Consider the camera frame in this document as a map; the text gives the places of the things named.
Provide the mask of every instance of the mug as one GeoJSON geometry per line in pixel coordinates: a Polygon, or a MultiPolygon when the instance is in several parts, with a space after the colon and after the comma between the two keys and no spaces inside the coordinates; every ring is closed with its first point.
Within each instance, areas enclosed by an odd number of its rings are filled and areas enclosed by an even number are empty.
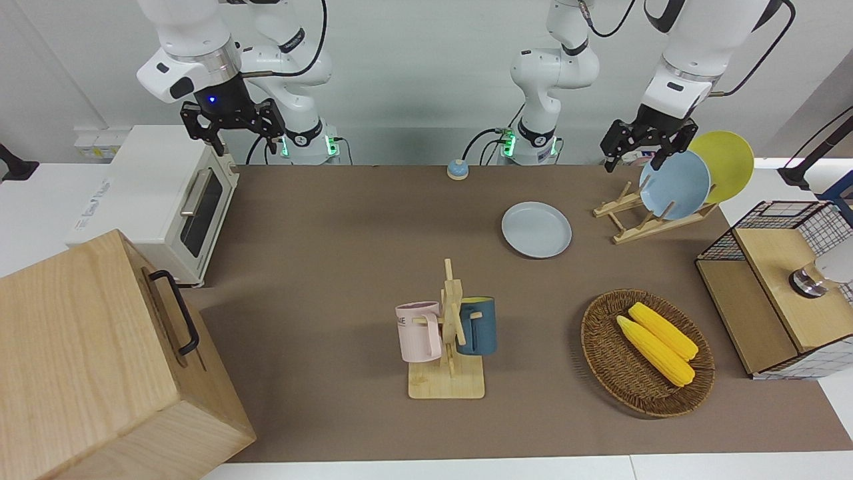
{"type": "Polygon", "coordinates": [[[397,333],[403,361],[422,362],[441,358],[442,341],[438,330],[441,307],[437,301],[404,303],[397,313],[397,333]]]}
{"type": "Polygon", "coordinates": [[[497,350],[495,299],[490,296],[469,296],[462,299],[459,309],[465,345],[456,344],[463,355],[488,355],[497,350]]]}

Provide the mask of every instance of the blue mug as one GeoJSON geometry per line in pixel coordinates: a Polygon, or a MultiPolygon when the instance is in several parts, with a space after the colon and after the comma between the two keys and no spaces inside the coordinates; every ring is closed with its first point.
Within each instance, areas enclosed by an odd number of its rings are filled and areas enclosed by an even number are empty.
{"type": "Polygon", "coordinates": [[[463,355],[488,355],[497,350],[495,299],[490,296],[469,296],[462,299],[459,309],[465,345],[456,344],[463,355]]]}

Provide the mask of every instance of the wicker basket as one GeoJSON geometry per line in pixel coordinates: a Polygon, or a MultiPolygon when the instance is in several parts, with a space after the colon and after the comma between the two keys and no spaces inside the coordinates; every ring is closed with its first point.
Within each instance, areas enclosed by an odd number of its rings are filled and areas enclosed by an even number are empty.
{"type": "Polygon", "coordinates": [[[583,356],[601,385],[628,407],[653,417],[675,417],[692,412],[707,398],[714,384],[714,357],[699,328],[681,310],[643,290],[614,290],[596,298],[583,314],[583,356]],[[697,346],[690,360],[693,381],[678,388],[658,372],[625,338],[617,315],[642,301],[667,318],[697,346]]]}

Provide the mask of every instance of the mug rack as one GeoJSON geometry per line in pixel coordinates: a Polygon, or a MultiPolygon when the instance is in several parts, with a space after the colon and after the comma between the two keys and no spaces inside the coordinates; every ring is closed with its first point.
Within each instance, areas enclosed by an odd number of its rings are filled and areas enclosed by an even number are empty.
{"type": "MultiPolygon", "coordinates": [[[[462,281],[453,278],[453,265],[444,259],[444,288],[441,289],[441,312],[438,324],[444,349],[441,358],[409,363],[409,397],[414,399],[479,399],[485,396],[483,357],[456,352],[456,342],[465,345],[465,332],[459,310],[462,305],[462,281]]],[[[416,318],[426,323],[426,318],[416,318]]]]}
{"type": "MultiPolygon", "coordinates": [[[[646,187],[650,178],[651,176],[646,176],[640,184],[640,188],[631,193],[628,193],[628,190],[631,188],[631,182],[626,183],[625,187],[622,189],[622,193],[619,194],[619,197],[616,200],[602,202],[600,207],[592,211],[592,214],[596,218],[603,216],[609,217],[613,224],[616,225],[616,228],[619,229],[619,233],[613,236],[613,243],[619,245],[620,243],[627,243],[632,240],[649,237],[656,233],[660,233],[661,231],[672,230],[680,226],[689,225],[700,220],[704,220],[705,217],[717,209],[717,203],[706,203],[688,217],[678,220],[665,220],[664,217],[670,212],[676,203],[674,201],[670,202],[661,215],[655,215],[653,212],[646,209],[643,205],[642,198],[640,197],[640,192],[642,192],[642,189],[646,187]],[[622,222],[619,221],[619,218],[616,217],[616,213],[638,207],[646,210],[646,217],[643,218],[642,222],[637,226],[625,228],[622,222]]],[[[714,191],[715,187],[716,185],[711,185],[711,189],[708,193],[710,194],[714,191]]]]}

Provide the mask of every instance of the wooden box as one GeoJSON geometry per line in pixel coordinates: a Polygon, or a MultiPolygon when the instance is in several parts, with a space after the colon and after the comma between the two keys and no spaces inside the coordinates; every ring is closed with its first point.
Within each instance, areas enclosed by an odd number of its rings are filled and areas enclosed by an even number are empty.
{"type": "Polygon", "coordinates": [[[821,378],[853,366],[853,307],[842,291],[797,294],[794,270],[815,259],[796,228],[734,228],[743,259],[696,265],[747,373],[753,378],[821,378]]]}
{"type": "Polygon", "coordinates": [[[0,478],[198,479],[254,441],[201,316],[152,273],[112,231],[0,278],[0,478]]]}

